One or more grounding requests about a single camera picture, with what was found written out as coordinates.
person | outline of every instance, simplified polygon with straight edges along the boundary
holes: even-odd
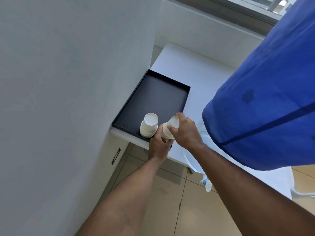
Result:
[[[205,145],[195,123],[178,113],[169,130],[199,162],[242,235],[314,235],[315,216]],[[91,213],[77,236],[139,235],[154,176],[173,140],[150,140],[149,159]]]

tile floor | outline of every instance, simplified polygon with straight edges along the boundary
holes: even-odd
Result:
[[[129,144],[100,201],[147,159],[147,150]],[[298,191],[315,192],[315,165],[293,167],[293,174]],[[215,189],[207,193],[201,178],[166,159],[155,176],[140,235],[241,235]],[[315,214],[315,198],[295,202]]]

electrical outlet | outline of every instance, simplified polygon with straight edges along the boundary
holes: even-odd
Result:
[[[112,160],[112,165],[114,164],[114,162],[116,161],[116,158],[118,157],[120,153],[120,148],[118,149],[118,151],[116,152],[116,155],[114,156],[113,160]]]

hand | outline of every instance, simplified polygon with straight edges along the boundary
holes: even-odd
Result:
[[[179,118],[179,128],[168,126],[169,131],[174,136],[176,142],[190,151],[193,147],[203,144],[202,138],[196,124],[190,118],[185,117],[183,113],[177,113]]]
[[[155,136],[150,139],[149,144],[149,159],[151,158],[158,158],[163,162],[167,158],[167,153],[171,148],[171,145],[173,144],[174,140],[168,140],[167,142],[164,142],[162,140],[162,127],[164,123],[161,124],[155,133]]]

stack of cups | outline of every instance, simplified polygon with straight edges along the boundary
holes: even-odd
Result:
[[[144,138],[151,138],[156,130],[157,130],[157,123],[158,117],[154,113],[148,113],[144,116],[144,119],[140,125],[140,134]]]
[[[171,119],[164,124],[163,126],[163,131],[162,131],[162,137],[164,139],[174,139],[173,135],[171,134],[171,132],[169,131],[169,129],[167,128],[169,125],[178,128],[179,127],[179,119],[177,116],[173,116],[171,117]]]

